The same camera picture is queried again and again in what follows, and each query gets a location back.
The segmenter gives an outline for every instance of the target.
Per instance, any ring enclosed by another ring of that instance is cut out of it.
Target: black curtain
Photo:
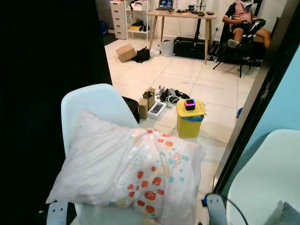
[[[112,82],[94,1],[6,1],[0,15],[1,212],[17,224],[45,208],[65,158],[64,95]]]

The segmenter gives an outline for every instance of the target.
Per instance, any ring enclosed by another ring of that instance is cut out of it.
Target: pillowcase
[[[162,224],[193,224],[204,156],[193,142],[120,127],[84,110],[46,203],[133,205]]]
[[[281,216],[274,225],[300,225],[300,213],[285,202]]]

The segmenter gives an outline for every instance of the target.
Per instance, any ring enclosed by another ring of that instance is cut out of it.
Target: man
[[[234,40],[228,41],[232,47],[236,47],[241,42],[243,34],[249,34],[252,22],[257,20],[257,17],[253,16],[251,12],[251,5],[251,0],[236,0],[223,17],[223,22],[232,24]],[[260,28],[255,34],[263,38],[263,45],[268,49],[271,33],[265,28]]]

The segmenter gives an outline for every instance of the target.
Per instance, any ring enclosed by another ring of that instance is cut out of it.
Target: white chair
[[[228,198],[243,212],[249,225],[268,225],[288,202],[300,212],[300,131],[276,130],[234,178]],[[227,203],[227,221],[245,224]]]
[[[75,123],[83,109],[120,126],[138,128],[126,102],[111,85],[96,84],[74,90],[61,102],[61,124],[66,155],[69,152]],[[78,203],[75,204],[75,208],[81,225],[138,225],[143,221],[142,214],[133,209]]]

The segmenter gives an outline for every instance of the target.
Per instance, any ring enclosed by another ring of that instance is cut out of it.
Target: yellow container
[[[205,109],[198,99],[194,110],[186,110],[184,100],[177,103],[177,130],[181,138],[195,138],[200,131],[201,122],[204,119]]]

